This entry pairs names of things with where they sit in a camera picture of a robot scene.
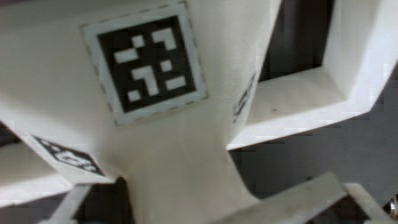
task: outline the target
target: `white surface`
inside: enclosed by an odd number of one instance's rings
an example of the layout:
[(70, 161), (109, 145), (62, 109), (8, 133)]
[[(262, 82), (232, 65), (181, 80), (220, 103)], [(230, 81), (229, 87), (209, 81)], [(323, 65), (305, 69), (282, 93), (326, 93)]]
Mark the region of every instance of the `white surface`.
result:
[[(170, 2), (42, 0), (0, 9), (0, 119), (72, 183), (125, 177), (136, 223), (202, 224), (257, 203), (225, 145), (280, 1), (188, 1), (209, 98), (115, 126), (79, 27)], [(30, 135), (88, 153), (108, 178), (56, 163)]]
[(70, 183), (54, 172), (24, 144), (0, 148), (0, 208), (22, 204), (70, 190)]
[(335, 1), (323, 67), (259, 83), (229, 150), (369, 111), (398, 61), (396, 10), (394, 0)]

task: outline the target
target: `dark gap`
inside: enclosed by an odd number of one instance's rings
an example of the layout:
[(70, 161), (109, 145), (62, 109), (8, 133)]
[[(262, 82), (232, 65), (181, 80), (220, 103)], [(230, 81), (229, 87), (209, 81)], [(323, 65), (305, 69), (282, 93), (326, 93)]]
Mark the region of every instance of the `dark gap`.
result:
[(259, 82), (321, 66), (333, 0), (284, 0)]
[(344, 197), (305, 224), (362, 224), (369, 220), (351, 197)]
[(125, 186), (122, 178), (117, 179), (115, 184), (94, 185), (72, 217), (79, 224), (134, 223)]
[(0, 147), (19, 142), (19, 139), (8, 130), (6, 126), (0, 122)]

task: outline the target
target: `white plastic panel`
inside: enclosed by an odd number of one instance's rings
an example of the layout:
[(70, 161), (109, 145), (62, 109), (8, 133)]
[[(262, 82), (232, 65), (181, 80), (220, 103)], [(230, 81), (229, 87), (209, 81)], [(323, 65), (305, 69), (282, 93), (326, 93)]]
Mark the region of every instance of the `white plastic panel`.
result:
[(0, 208), (65, 193), (70, 182), (24, 144), (0, 149)]
[[(186, 1), (207, 98), (115, 125), (81, 29), (168, 4), (181, 3), (42, 0), (0, 9), (0, 120), (72, 183), (125, 177), (136, 223), (198, 224), (257, 203), (225, 145), (245, 123), (248, 104), (232, 123), (234, 105), (261, 68), (280, 0)], [(118, 62), (131, 58), (131, 51), (117, 54)], [(62, 163), (31, 136), (85, 153), (104, 177)]]
[(257, 85), (245, 128), (227, 149), (365, 113), (398, 61), (398, 2), (337, 0), (323, 67)]

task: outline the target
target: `white square border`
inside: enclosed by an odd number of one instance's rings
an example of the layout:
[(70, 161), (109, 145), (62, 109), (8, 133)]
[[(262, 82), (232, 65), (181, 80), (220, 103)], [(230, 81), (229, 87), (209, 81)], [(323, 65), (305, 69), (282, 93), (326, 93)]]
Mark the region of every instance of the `white square border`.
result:
[[(184, 41), (184, 49), (188, 54), (188, 62), (191, 68), (191, 76), (195, 83), (195, 92), (184, 94), (182, 96), (165, 100), (154, 105), (140, 108), (127, 113), (122, 112), (122, 106), (118, 101), (118, 95), (115, 91), (111, 75), (106, 67), (106, 61), (101, 52), (101, 46), (97, 41), (97, 35), (104, 34), (125, 27), (136, 26), (168, 18), (170, 16), (177, 16), (181, 33), (182, 33), (182, 41)], [(157, 113), (166, 112), (173, 108), (184, 106), (189, 103), (195, 103), (207, 97), (205, 93), (205, 84), (202, 79), (202, 70), (198, 64), (197, 50), (195, 50), (195, 41), (193, 41), (193, 32), (189, 28), (189, 20), (188, 20), (188, 11), (186, 5), (182, 2), (173, 3), (166, 7), (159, 7), (149, 11), (143, 11), (136, 14), (129, 14), (122, 17), (111, 18), (106, 21), (88, 24), (81, 27), (85, 43), (90, 51), (90, 58), (94, 62), (94, 66), (97, 68), (99, 82), (104, 88), (104, 95), (108, 99), (108, 104), (111, 108), (115, 125), (125, 125), (134, 120), (152, 116)]]

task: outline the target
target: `white structure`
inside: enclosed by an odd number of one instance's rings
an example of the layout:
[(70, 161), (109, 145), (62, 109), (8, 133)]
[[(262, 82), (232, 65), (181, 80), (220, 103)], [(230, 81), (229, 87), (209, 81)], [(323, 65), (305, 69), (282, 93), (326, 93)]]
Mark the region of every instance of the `white structure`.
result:
[(0, 119), (70, 184), (125, 178), (138, 223), (209, 223), (253, 206), (225, 149), (374, 103), (398, 2), (337, 0), (323, 67), (257, 84), (278, 5), (42, 0), (0, 8)]

